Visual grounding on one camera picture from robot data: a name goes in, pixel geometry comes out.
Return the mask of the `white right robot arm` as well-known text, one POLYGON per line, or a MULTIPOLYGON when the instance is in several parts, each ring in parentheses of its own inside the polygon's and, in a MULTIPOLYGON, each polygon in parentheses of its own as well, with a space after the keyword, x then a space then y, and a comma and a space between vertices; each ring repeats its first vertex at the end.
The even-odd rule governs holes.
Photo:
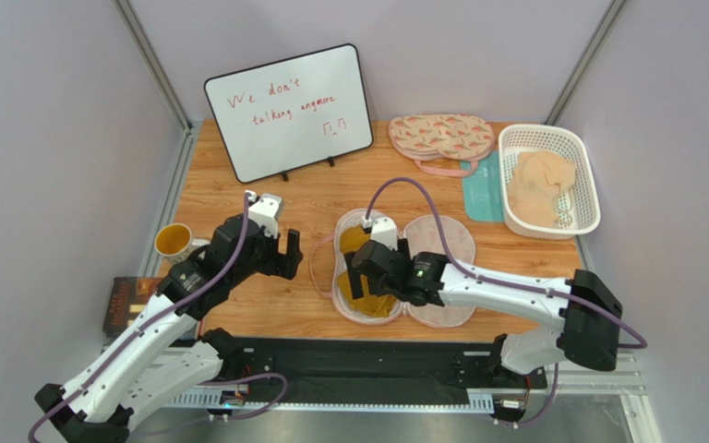
POLYGON ((478 268, 443 254, 402 250, 369 240, 346 256, 352 288, 414 306, 468 306, 523 317, 537 328, 493 341, 492 365, 515 374, 570 361, 610 372, 617 365, 622 307, 590 271, 572 279, 535 278, 478 268))

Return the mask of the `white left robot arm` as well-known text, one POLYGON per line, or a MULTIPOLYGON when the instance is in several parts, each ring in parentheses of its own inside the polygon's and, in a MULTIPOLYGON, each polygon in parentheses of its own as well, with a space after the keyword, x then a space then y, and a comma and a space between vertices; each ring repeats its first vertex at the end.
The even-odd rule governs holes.
POLYGON ((124 442, 155 411, 197 385, 238 386, 255 380, 244 370, 244 348, 224 329, 203 334, 186 352, 150 366, 230 292, 256 274, 288 281, 303 259, 301 234, 289 230, 280 252, 275 215, 245 211, 227 219, 205 245, 173 264, 137 319, 89 366, 35 395, 45 423, 67 442, 124 442))

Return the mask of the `floral mesh laundry bag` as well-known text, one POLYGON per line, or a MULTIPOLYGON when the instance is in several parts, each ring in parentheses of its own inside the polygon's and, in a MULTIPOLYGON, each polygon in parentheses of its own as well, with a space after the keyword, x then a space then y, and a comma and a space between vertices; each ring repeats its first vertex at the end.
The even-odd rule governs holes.
MULTIPOLYGON (((474 315, 475 309, 467 306, 413 306, 401 302, 391 295, 376 296, 366 293, 364 297, 354 299, 349 288, 344 254, 352 252, 355 245, 355 229, 366 215, 364 208, 345 213, 338 221, 332 233, 324 236, 310 254, 314 257, 323 246, 329 246, 334 252, 335 266, 333 282, 329 290, 322 289, 316 279, 313 265, 308 265, 308 272, 315 290, 331 299, 333 306, 345 318, 362 325, 382 325, 401 316, 408 316, 427 327, 453 329, 464 325, 474 315)), ((408 222, 398 232, 398 238, 408 242, 413 254, 432 252, 443 254, 448 248, 454 258, 470 263, 475 259, 476 245, 470 231, 459 221, 448 216, 441 216, 442 226, 438 227, 432 215, 424 215, 408 222)))

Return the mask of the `mustard yellow bra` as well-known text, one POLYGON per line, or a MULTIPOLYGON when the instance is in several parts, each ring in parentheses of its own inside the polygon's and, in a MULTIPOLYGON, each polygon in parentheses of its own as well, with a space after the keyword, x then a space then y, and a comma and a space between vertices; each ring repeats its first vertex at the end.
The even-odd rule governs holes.
MULTIPOLYGON (((348 228, 339 237, 339 251, 346 257, 348 254, 355 253, 369 239, 370 235, 365 233, 359 225, 348 228)), ((388 317, 397 299, 392 295, 373 294, 370 291, 366 277, 358 277, 356 281, 358 285, 355 288, 359 292, 354 293, 350 283, 347 262, 344 262, 343 265, 343 271, 336 277, 336 285, 349 307, 366 317, 388 317)))

